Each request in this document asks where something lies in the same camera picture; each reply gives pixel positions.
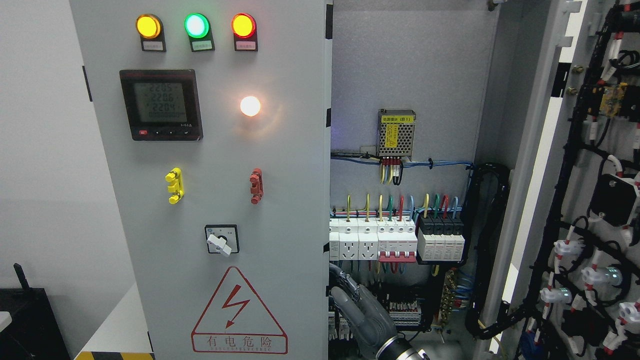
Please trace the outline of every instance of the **power supply label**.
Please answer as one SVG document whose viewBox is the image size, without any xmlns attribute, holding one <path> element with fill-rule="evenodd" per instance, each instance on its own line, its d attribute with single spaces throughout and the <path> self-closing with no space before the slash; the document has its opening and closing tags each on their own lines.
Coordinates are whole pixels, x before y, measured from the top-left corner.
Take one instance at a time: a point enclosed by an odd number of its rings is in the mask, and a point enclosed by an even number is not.
<svg viewBox="0 0 640 360">
<path fill-rule="evenodd" d="M 382 115 L 380 122 L 383 124 L 413 124 L 413 115 Z"/>
<path fill-rule="evenodd" d="M 398 124 L 387 124 L 387 133 L 385 135 L 385 147 L 398 146 Z"/>
</svg>

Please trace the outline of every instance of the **digital power meter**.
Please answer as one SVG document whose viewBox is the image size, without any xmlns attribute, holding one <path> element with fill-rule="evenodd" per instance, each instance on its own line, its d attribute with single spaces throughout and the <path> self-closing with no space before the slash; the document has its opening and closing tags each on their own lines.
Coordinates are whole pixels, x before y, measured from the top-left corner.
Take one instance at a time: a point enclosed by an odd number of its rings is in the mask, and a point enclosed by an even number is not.
<svg viewBox="0 0 640 360">
<path fill-rule="evenodd" d="M 121 70 L 131 137 L 137 141 L 202 138 L 196 73 L 186 70 Z"/>
</svg>

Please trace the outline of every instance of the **white indicator light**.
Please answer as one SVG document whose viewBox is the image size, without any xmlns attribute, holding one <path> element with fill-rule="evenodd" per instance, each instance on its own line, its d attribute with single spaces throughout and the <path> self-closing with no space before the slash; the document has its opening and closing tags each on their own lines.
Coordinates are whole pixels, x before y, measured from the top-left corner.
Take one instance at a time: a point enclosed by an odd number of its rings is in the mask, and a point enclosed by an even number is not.
<svg viewBox="0 0 640 360">
<path fill-rule="evenodd" d="M 254 117 L 260 112 L 260 101 L 255 96 L 247 96 L 240 101 L 240 111 L 248 117 Z"/>
</svg>

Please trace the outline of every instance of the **green wire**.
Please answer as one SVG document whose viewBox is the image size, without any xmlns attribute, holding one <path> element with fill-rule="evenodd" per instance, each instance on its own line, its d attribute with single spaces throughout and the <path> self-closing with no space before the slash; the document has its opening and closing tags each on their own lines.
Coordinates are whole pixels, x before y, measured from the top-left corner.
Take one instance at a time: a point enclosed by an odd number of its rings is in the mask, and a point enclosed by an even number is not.
<svg viewBox="0 0 640 360">
<path fill-rule="evenodd" d="M 439 208 L 440 208 L 440 194 L 437 193 L 433 198 L 433 218 L 438 217 Z"/>
<path fill-rule="evenodd" d="M 394 217 L 394 197 L 389 197 L 389 205 L 387 206 L 387 211 L 389 212 L 389 221 L 393 221 Z"/>
</svg>

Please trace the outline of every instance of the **white wall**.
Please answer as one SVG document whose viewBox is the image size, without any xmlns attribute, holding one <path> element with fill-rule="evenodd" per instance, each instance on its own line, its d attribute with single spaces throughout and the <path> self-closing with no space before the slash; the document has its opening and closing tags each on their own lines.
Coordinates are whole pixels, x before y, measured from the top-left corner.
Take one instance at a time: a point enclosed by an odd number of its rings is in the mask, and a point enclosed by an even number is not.
<svg viewBox="0 0 640 360">
<path fill-rule="evenodd" d="M 0 287 L 20 263 L 74 356 L 134 282 L 66 0 L 0 4 Z"/>
</svg>

